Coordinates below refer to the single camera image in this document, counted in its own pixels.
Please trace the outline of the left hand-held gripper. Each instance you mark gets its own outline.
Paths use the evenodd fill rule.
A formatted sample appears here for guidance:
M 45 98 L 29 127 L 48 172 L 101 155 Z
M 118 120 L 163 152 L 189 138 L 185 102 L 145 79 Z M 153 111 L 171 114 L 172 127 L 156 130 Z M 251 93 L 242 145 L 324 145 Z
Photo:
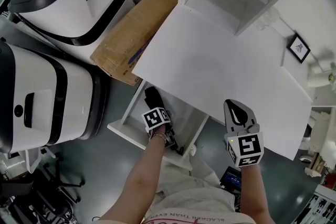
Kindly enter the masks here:
M 156 107 L 143 113 L 141 116 L 149 139 L 151 139 L 154 133 L 164 125 L 166 137 L 165 147 L 176 146 L 171 120 L 164 108 Z

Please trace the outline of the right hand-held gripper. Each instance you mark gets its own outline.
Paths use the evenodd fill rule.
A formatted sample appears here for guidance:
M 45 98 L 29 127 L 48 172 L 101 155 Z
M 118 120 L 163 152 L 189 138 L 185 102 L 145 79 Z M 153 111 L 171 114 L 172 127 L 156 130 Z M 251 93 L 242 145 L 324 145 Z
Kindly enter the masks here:
M 239 101 L 227 99 L 224 114 L 229 132 L 224 136 L 224 142 L 234 165 L 242 168 L 259 164 L 264 155 L 264 139 L 252 109 Z

